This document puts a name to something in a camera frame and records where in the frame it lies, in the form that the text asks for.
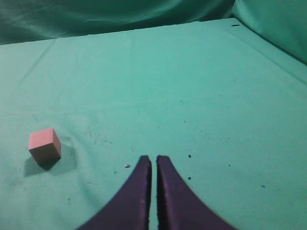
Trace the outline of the right gripper dark purple left finger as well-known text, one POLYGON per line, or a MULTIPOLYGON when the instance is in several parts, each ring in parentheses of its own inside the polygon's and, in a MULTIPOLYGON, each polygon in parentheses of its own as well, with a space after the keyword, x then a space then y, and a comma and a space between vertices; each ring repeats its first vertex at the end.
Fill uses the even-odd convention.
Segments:
POLYGON ((133 172, 113 198, 80 230, 147 230, 151 204, 152 163, 140 156, 133 172))

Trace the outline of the right gripper dark purple right finger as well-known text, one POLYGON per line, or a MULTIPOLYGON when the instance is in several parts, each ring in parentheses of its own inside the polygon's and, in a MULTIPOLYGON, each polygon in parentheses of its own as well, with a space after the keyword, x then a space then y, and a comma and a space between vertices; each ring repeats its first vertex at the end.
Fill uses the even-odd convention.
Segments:
POLYGON ((157 215, 160 230, 234 230, 189 188, 168 156, 157 157, 157 215))

